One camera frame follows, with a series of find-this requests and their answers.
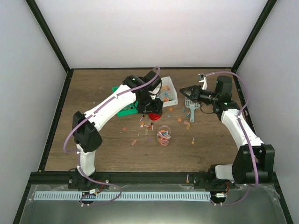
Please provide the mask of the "green candy bin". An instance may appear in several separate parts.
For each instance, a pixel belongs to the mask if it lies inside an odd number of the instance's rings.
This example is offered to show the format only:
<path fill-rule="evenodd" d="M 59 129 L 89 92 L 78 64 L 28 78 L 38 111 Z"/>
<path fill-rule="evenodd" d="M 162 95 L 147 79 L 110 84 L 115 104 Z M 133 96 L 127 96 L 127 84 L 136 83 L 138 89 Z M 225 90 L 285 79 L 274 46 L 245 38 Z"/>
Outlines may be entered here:
<path fill-rule="evenodd" d="M 126 115 L 132 114 L 133 109 L 131 108 L 136 101 L 136 94 L 127 85 L 120 85 L 113 92 L 113 97 L 110 103 L 110 112 L 113 112 L 113 115 L 123 117 L 123 113 L 126 113 Z"/>

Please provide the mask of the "clear plastic cup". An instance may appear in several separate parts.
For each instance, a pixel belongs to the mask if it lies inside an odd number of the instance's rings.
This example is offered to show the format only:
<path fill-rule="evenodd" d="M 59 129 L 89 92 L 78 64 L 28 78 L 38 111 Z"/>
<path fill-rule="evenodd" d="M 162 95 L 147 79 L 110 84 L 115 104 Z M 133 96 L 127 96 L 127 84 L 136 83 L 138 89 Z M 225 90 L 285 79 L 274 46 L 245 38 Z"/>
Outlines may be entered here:
<path fill-rule="evenodd" d="M 171 140 L 171 129 L 167 125 L 162 125 L 157 131 L 157 141 L 162 146 L 169 145 Z"/>

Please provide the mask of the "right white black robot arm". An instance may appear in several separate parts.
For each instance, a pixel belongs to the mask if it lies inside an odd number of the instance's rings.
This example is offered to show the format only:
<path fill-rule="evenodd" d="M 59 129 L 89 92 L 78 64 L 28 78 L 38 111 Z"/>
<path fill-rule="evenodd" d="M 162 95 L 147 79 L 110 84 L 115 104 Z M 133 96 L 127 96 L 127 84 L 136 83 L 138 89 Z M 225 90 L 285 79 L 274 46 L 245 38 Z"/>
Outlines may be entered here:
<path fill-rule="evenodd" d="M 208 184 L 220 187 L 224 180 L 237 184 L 254 184 L 270 182 L 272 179 L 275 150 L 266 145 L 252 131 L 242 112 L 243 108 L 232 100 L 233 81 L 229 76 L 218 76 L 213 91 L 207 90 L 206 75 L 199 75 L 199 85 L 181 88 L 179 91 L 194 103 L 212 105 L 213 113 L 229 130 L 238 152 L 232 164 L 214 165 L 208 175 Z"/>

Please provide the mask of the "white candy bin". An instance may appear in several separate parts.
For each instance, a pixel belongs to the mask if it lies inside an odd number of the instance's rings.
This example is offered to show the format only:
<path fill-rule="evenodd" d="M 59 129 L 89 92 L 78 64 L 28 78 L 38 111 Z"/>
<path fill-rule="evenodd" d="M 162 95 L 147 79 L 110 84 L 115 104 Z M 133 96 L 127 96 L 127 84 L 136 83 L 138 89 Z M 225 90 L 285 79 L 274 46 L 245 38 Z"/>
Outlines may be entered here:
<path fill-rule="evenodd" d="M 178 96 L 171 77 L 163 77 L 162 88 L 157 97 L 163 101 L 163 108 L 178 104 Z"/>

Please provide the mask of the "red round lid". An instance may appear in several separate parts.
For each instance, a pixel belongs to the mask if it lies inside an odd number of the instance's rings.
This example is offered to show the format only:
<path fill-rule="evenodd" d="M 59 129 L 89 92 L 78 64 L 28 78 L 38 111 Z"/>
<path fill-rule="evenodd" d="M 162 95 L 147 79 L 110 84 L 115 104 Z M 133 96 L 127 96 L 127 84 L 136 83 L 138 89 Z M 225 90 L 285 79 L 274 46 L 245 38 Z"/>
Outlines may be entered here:
<path fill-rule="evenodd" d="M 149 119 L 152 120 L 152 121 L 156 121 L 156 120 L 159 120 L 161 118 L 161 115 L 159 114 L 154 114 L 154 113 L 150 113 L 148 115 Z"/>

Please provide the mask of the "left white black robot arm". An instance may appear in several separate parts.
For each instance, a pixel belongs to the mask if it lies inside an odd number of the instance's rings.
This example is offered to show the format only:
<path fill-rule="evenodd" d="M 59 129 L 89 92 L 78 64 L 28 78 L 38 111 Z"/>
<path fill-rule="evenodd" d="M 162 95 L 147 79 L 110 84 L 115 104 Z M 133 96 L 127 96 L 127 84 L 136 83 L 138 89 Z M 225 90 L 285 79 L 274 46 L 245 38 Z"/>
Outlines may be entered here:
<path fill-rule="evenodd" d="M 77 111 L 73 115 L 72 130 L 63 144 L 63 151 L 68 153 L 67 144 L 73 137 L 77 147 L 78 164 L 70 177 L 71 189 L 89 189 L 95 184 L 111 185 L 95 180 L 95 154 L 103 142 L 100 130 L 114 115 L 132 103 L 137 103 L 139 114 L 161 117 L 163 101 L 156 98 L 162 87 L 159 73 L 159 67 L 155 67 L 144 77 L 128 76 L 103 102 L 84 113 Z"/>

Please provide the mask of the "light blue slotted scoop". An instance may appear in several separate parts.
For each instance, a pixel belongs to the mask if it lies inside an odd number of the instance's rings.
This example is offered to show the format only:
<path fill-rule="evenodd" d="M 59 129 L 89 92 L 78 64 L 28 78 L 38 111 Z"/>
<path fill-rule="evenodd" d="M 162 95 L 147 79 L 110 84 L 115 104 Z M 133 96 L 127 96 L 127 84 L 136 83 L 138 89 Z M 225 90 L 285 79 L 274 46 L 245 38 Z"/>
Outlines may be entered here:
<path fill-rule="evenodd" d="M 200 108 L 199 102 L 192 102 L 190 99 L 185 97 L 185 106 L 190 109 L 190 122 L 195 121 L 195 110 Z"/>

